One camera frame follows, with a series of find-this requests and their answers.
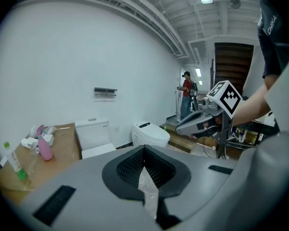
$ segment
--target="blue jeans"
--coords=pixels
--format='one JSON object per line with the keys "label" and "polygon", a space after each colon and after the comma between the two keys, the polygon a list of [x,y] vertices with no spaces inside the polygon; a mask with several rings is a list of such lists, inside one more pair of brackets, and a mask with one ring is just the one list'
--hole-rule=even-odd
{"label": "blue jeans", "polygon": [[181,103],[181,120],[183,120],[185,117],[187,117],[191,113],[191,102],[192,97],[182,97],[182,103]]}

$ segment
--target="black sleeve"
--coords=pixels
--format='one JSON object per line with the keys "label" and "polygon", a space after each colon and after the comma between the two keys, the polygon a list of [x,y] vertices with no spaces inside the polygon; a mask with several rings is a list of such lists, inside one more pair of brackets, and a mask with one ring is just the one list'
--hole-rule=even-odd
{"label": "black sleeve", "polygon": [[258,38],[264,57],[264,73],[262,77],[264,78],[267,75],[280,75],[281,70],[274,44],[261,28],[258,28]]}

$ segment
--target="toilet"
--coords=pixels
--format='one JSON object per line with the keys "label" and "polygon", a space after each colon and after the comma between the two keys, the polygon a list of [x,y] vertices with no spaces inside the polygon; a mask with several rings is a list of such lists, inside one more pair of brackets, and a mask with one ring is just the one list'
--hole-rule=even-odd
{"label": "toilet", "polygon": [[109,120],[91,118],[75,122],[77,137],[80,143],[82,159],[115,151],[110,143]]}
{"label": "toilet", "polygon": [[139,121],[133,124],[131,138],[134,146],[147,144],[166,147],[170,135],[157,125],[147,121]]}

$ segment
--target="wooden table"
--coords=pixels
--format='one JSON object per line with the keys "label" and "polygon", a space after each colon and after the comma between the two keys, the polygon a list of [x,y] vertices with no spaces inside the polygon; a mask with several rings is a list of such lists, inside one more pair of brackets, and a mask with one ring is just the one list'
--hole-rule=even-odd
{"label": "wooden table", "polygon": [[56,126],[56,128],[66,127],[70,128],[54,133],[51,147],[54,157],[49,161],[44,161],[40,155],[36,155],[21,144],[16,148],[15,152],[28,178],[24,181],[18,179],[10,163],[6,162],[0,172],[0,190],[3,196],[18,204],[31,191],[81,159],[75,124]]}

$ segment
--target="pink bottle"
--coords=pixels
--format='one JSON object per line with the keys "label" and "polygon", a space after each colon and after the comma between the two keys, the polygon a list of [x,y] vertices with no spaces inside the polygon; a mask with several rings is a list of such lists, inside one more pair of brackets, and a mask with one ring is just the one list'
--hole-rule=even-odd
{"label": "pink bottle", "polygon": [[40,126],[37,130],[38,133],[38,143],[39,143],[39,153],[45,161],[48,161],[53,158],[53,152],[50,149],[49,144],[42,137],[43,126]]}

